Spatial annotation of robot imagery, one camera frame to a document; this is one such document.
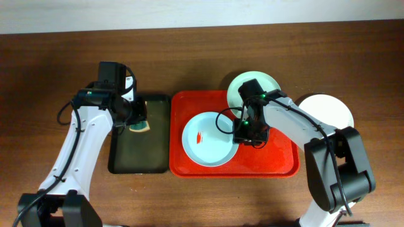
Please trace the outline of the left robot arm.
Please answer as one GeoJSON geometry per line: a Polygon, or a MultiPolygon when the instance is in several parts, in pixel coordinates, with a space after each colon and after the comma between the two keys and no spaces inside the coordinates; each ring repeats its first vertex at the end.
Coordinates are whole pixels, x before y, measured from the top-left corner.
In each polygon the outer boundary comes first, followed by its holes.
{"type": "Polygon", "coordinates": [[[73,111],[57,160],[36,193],[21,195],[13,226],[104,225],[89,200],[100,150],[113,129],[146,120],[146,104],[136,96],[132,70],[107,61],[67,104],[73,111]]]}

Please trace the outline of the white plate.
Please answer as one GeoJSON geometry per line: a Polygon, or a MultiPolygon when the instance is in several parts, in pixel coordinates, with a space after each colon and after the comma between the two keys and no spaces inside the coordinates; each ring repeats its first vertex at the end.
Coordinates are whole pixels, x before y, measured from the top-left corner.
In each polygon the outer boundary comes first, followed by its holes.
{"type": "Polygon", "coordinates": [[[338,129],[354,127],[354,118],[350,109],[341,100],[331,95],[310,95],[303,98],[298,106],[321,122],[338,129]]]}

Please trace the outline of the light blue plate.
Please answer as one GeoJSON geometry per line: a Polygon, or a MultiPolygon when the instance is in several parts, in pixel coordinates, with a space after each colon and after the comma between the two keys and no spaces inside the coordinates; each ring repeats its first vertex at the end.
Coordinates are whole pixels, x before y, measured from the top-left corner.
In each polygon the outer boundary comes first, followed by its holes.
{"type": "Polygon", "coordinates": [[[196,164],[217,167],[229,162],[239,145],[233,143],[233,122],[217,112],[203,112],[187,122],[182,132],[182,147],[196,164]]]}

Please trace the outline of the green yellow sponge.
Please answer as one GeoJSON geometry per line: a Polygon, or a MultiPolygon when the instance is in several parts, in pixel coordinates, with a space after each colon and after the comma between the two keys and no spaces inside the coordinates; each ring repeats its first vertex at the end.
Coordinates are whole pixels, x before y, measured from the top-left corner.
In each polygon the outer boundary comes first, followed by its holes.
{"type": "Polygon", "coordinates": [[[141,132],[146,132],[150,130],[150,125],[148,121],[141,121],[136,124],[130,125],[129,130],[131,132],[136,132],[136,133],[141,133],[141,132]]]}

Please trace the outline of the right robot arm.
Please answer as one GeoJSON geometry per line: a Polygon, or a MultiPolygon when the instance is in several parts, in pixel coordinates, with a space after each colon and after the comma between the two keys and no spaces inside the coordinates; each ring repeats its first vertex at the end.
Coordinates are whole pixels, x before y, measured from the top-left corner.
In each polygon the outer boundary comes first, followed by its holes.
{"type": "Polygon", "coordinates": [[[262,148],[270,129],[303,150],[312,202],[294,226],[337,226],[351,207],[376,188],[376,180],[358,130],[339,129],[301,110],[279,89],[265,91],[256,78],[240,82],[228,93],[238,96],[240,116],[232,134],[237,144],[262,148]]]}

